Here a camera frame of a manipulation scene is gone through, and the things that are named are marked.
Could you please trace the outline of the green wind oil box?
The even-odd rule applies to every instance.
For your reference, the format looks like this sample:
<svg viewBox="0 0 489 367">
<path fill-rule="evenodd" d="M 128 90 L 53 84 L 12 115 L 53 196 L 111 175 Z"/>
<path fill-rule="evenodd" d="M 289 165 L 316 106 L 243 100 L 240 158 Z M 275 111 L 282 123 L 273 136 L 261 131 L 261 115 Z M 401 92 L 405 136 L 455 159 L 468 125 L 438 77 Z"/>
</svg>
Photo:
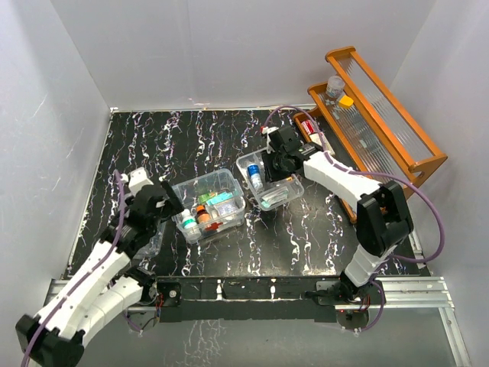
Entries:
<svg viewBox="0 0 489 367">
<path fill-rule="evenodd" d="M 216 192 L 209 192 L 209 193 L 201 194 L 198 196 L 198 202 L 199 202 L 199 204 L 204 204 L 208 200 L 212 199 L 215 196 L 216 196 Z"/>
</svg>

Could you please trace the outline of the orange brown medicine bottle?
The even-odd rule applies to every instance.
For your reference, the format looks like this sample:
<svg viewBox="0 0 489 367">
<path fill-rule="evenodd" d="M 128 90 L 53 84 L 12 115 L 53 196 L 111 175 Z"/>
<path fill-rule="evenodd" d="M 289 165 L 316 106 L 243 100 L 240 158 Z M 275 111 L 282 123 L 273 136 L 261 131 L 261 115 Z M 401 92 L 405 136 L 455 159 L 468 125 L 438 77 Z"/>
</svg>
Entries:
<svg viewBox="0 0 489 367">
<path fill-rule="evenodd" d="M 196 221 L 198 224 L 208 226 L 211 219 L 212 217 L 204 205 L 198 205 L 196 207 Z"/>
</svg>

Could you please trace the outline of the blue white spray bottle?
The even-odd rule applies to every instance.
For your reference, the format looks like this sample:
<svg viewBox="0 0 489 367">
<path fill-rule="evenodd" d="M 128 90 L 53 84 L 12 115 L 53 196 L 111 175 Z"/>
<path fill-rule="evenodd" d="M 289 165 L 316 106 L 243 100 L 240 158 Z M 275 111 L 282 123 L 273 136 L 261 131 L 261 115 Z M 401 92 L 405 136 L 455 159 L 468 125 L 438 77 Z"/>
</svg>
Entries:
<svg viewBox="0 0 489 367">
<path fill-rule="evenodd" d="M 252 187 L 256 190 L 262 190 L 264 185 L 260 175 L 260 168 L 256 163 L 250 163 L 247 166 L 248 177 Z"/>
</svg>

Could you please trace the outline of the clear first aid box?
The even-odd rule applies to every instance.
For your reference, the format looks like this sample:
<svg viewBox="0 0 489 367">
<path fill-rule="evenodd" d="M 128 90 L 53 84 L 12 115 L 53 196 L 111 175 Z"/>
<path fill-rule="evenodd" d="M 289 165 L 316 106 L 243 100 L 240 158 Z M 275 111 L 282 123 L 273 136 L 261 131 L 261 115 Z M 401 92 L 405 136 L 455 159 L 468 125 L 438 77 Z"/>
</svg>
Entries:
<svg viewBox="0 0 489 367">
<path fill-rule="evenodd" d="M 198 205 L 204 205 L 212 217 L 208 226 L 200 225 L 196 221 L 197 227 L 191 233 L 185 233 L 182 229 L 180 224 L 182 219 L 181 213 L 173 217 L 176 228 L 189 244 L 195 244 L 227 229 L 240 226 L 245 221 L 246 203 L 244 193 L 238 180 L 235 179 L 228 169 L 219 169 L 209 174 L 184 181 L 173 186 L 173 190 L 179 197 L 184 209 L 189 209 L 195 219 L 196 207 Z M 214 205 L 208 205 L 207 203 L 199 204 L 198 196 L 209 192 L 216 192 L 216 195 L 222 192 L 232 193 L 234 197 L 230 200 L 235 201 L 239 210 L 233 216 L 223 217 L 219 216 L 218 212 L 214 209 Z"/>
</svg>

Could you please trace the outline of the clear compartment organizer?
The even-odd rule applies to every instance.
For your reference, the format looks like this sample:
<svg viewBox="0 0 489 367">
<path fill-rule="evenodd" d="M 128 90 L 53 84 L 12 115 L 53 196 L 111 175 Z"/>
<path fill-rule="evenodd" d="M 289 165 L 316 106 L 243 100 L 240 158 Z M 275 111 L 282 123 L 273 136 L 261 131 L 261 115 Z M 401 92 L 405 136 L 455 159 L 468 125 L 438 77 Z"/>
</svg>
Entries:
<svg viewBox="0 0 489 367">
<path fill-rule="evenodd" d="M 267 153 L 266 148 L 243 155 L 236 160 L 236 165 L 260 209 L 270 211 L 300 198 L 304 188 L 294 174 L 276 182 L 267 182 L 263 153 Z"/>
</svg>

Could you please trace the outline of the clear box lid with handle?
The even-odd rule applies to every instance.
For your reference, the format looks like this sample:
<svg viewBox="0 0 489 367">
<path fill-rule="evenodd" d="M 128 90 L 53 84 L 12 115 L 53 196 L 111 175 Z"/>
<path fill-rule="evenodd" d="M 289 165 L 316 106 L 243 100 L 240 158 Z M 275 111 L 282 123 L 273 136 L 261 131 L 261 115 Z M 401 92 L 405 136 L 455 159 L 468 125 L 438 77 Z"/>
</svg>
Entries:
<svg viewBox="0 0 489 367">
<path fill-rule="evenodd" d="M 165 222 L 162 222 L 157 227 L 156 234 L 152 238 L 150 238 L 150 241 L 146 244 L 146 246 L 138 251 L 138 253 L 136 254 L 136 258 L 153 258 L 160 253 L 164 238 L 165 227 Z"/>
</svg>

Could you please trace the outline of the white blue gauze packet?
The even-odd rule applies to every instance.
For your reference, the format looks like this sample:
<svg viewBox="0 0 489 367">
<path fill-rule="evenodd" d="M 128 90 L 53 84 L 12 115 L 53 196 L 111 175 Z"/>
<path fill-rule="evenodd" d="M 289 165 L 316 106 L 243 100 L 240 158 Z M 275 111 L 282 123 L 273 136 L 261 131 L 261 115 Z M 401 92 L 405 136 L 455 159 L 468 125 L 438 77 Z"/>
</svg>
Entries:
<svg viewBox="0 0 489 367">
<path fill-rule="evenodd" d="M 234 200 L 226 200 L 214 205 L 214 209 L 218 212 L 219 216 L 227 217 L 233 216 L 239 207 Z"/>
</svg>

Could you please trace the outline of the teal bandage packet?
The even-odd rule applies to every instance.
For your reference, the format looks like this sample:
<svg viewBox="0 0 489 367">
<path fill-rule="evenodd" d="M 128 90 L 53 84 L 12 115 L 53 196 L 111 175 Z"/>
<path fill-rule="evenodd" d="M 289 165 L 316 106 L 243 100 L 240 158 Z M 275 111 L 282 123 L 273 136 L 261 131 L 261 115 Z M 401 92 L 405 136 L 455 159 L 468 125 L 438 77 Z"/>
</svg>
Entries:
<svg viewBox="0 0 489 367">
<path fill-rule="evenodd" d="M 219 193 L 213 197 L 211 197 L 210 199 L 208 199 L 206 201 L 206 203 L 208 205 L 215 205 L 215 204 L 218 204 L 218 203 L 221 203 L 221 202 L 224 202 L 226 200 L 230 200 L 234 197 L 234 195 L 232 193 L 229 193 L 229 192 L 222 192 L 222 193 Z"/>
</svg>

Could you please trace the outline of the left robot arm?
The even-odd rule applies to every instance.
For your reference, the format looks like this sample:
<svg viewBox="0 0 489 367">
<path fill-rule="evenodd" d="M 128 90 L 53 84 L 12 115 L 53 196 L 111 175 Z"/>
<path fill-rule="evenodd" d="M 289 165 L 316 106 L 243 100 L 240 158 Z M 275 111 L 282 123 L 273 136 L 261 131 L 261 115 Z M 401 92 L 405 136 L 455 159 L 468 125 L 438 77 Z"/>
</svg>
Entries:
<svg viewBox="0 0 489 367">
<path fill-rule="evenodd" d="M 137 302 L 153 303 L 157 285 L 146 271 L 128 270 L 138 251 L 162 222 L 183 211 L 168 182 L 144 185 L 122 203 L 92 253 L 65 287 L 15 329 L 24 353 L 22 366 L 75 366 L 94 336 Z"/>
</svg>

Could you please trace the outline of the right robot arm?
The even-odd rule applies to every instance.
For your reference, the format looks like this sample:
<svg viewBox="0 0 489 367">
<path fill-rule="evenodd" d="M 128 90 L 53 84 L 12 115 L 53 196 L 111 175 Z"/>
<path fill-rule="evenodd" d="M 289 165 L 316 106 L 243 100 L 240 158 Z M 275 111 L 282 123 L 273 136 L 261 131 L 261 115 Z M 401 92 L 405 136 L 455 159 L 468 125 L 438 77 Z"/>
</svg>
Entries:
<svg viewBox="0 0 489 367">
<path fill-rule="evenodd" d="M 355 210 L 358 246 L 328 292 L 337 300 L 360 302 L 374 273 L 413 231 L 403 188 L 393 180 L 381 183 L 355 174 L 320 145 L 302 143 L 290 126 L 263 127 L 261 134 L 267 139 L 261 157 L 268 182 L 301 174 Z"/>
</svg>

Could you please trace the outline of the red white medicine box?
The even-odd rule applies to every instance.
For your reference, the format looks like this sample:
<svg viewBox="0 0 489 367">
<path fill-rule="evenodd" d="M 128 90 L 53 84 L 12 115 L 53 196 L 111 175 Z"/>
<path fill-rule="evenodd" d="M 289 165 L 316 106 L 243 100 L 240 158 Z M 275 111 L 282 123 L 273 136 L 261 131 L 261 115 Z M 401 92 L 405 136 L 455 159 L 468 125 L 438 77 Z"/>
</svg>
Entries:
<svg viewBox="0 0 489 367">
<path fill-rule="evenodd" d="M 303 120 L 301 122 L 301 126 L 303 127 L 303 130 L 307 135 L 312 135 L 316 133 L 316 129 L 314 128 L 313 123 L 308 119 Z"/>
</svg>

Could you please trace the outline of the orange wooden shelf rack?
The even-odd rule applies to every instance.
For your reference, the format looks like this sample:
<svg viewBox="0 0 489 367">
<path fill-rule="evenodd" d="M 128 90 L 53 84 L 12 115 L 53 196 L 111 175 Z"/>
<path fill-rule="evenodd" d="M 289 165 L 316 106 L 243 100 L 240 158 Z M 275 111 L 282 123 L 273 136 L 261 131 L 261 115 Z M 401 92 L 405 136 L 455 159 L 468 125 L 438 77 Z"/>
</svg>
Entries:
<svg viewBox="0 0 489 367">
<path fill-rule="evenodd" d="M 420 187 L 446 160 L 446 153 L 424 132 L 354 47 L 331 50 L 325 60 L 345 82 L 344 95 L 354 105 L 343 109 L 326 93 L 326 82 L 308 88 L 315 105 L 294 121 L 315 119 L 328 141 L 338 139 L 337 159 L 348 155 L 360 171 L 377 171 L 407 179 Z"/>
</svg>

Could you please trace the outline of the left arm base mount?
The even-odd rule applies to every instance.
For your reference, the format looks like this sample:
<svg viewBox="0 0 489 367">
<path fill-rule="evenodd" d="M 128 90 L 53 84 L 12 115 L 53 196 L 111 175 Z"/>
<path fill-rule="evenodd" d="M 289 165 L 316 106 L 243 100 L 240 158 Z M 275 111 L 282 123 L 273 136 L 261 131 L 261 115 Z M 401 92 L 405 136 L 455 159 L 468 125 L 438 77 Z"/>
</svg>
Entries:
<svg viewBox="0 0 489 367">
<path fill-rule="evenodd" d="M 181 286 L 173 281 L 159 282 L 155 273 L 144 268 L 132 268 L 126 275 L 136 280 L 142 288 L 137 307 L 154 307 L 155 317 L 160 320 L 164 307 L 180 304 Z"/>
</svg>

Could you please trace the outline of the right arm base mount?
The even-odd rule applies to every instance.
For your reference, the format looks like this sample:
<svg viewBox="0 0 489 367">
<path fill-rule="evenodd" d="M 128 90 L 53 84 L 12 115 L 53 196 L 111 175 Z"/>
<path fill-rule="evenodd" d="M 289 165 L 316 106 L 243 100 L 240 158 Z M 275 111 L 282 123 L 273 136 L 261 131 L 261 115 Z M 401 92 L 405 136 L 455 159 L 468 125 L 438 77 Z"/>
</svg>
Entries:
<svg viewBox="0 0 489 367">
<path fill-rule="evenodd" d="M 373 306 L 384 306 L 386 303 L 380 282 L 368 282 L 355 287 L 348 281 L 339 278 L 317 281 L 312 290 L 305 291 L 303 297 L 313 300 L 320 306 L 338 307 L 346 310 L 352 307 L 353 311 L 369 310 Z"/>
</svg>

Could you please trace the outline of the metal frame rail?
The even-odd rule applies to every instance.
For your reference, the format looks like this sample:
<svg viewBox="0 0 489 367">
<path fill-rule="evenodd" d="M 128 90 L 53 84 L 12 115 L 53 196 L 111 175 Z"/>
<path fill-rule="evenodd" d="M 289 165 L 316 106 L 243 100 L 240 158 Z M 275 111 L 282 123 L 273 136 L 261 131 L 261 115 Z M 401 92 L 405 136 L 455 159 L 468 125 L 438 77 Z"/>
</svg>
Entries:
<svg viewBox="0 0 489 367">
<path fill-rule="evenodd" d="M 165 304 L 132 307 L 86 348 L 83 366 L 463 366 L 442 278 L 392 262 L 365 304 L 331 307 L 307 291 L 331 284 L 355 231 L 335 209 L 250 211 L 185 243 L 168 224 L 158 257 Z"/>
</svg>

